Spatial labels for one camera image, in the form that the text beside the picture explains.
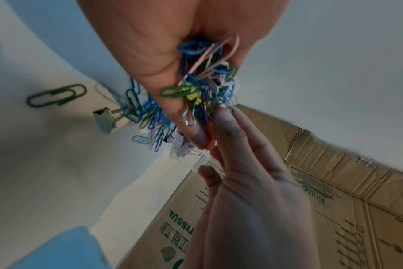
blue object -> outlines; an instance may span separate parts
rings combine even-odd
[[[98,241],[85,227],[51,239],[9,269],[112,269]]]

